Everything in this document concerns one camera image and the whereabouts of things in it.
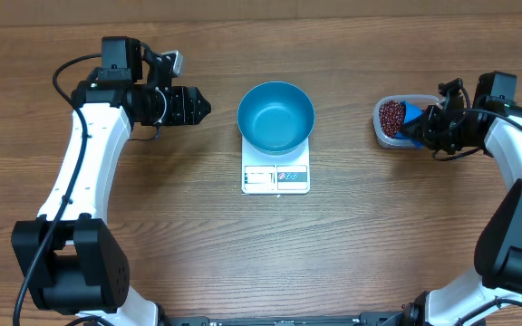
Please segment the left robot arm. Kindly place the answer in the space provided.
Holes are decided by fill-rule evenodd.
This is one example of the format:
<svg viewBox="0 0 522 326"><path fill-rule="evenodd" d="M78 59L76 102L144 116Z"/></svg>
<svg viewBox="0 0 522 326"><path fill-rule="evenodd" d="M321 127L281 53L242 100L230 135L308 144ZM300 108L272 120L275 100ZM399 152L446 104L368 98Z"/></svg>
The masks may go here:
<svg viewBox="0 0 522 326"><path fill-rule="evenodd" d="M72 132L50 195L11 243L24 280L17 302L85 325L165 325L156 302L131 286L126 254L108 227L121 152L135 126L196 125L211 111L195 87L176 86L184 58L138 39L105 37L100 65L69 94Z"/></svg>

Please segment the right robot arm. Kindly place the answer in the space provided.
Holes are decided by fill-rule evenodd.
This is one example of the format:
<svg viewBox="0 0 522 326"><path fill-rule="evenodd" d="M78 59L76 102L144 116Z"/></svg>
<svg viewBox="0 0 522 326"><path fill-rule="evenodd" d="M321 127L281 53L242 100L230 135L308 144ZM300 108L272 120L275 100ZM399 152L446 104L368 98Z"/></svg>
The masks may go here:
<svg viewBox="0 0 522 326"><path fill-rule="evenodd" d="M454 160L478 151L495 159L507 194L478 238L474 266L448 285L421 293L388 325L483 325L508 306L522 308L522 107L517 77L479 76L470 97L461 79L442 83L443 100L401 124L403 137Z"/></svg>

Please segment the blue plastic measuring scoop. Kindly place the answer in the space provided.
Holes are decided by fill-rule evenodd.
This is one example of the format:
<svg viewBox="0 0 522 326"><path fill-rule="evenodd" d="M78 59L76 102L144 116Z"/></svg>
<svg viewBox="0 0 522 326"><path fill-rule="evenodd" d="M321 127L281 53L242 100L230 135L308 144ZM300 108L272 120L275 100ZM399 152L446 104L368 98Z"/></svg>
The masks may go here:
<svg viewBox="0 0 522 326"><path fill-rule="evenodd" d="M407 137L405 134L403 134L401 132L401 128L405 124L410 123L413 120L416 120L422 114L422 109L407 101L400 101L399 104L401 105L402 110L401 122L399 124L398 130L396 131L394 138L400 140L408 140L414 146L414 148L420 149L422 145L418 141L411 139Z"/></svg>

